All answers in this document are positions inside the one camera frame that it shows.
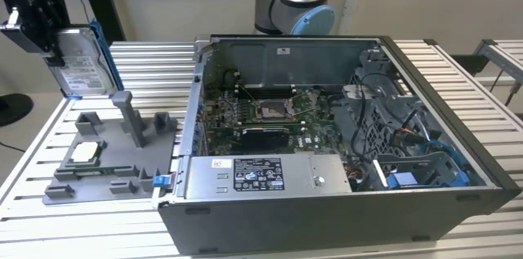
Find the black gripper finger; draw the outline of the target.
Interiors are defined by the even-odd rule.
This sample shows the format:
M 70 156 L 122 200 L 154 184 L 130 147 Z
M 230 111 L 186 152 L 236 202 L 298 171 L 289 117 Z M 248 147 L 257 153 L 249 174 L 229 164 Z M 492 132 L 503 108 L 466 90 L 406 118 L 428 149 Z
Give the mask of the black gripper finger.
M 32 25 L 40 53 L 46 54 L 49 67 L 64 67 L 62 51 L 57 42 L 57 33 L 68 27 L 68 12 L 64 0 L 34 0 L 32 3 Z

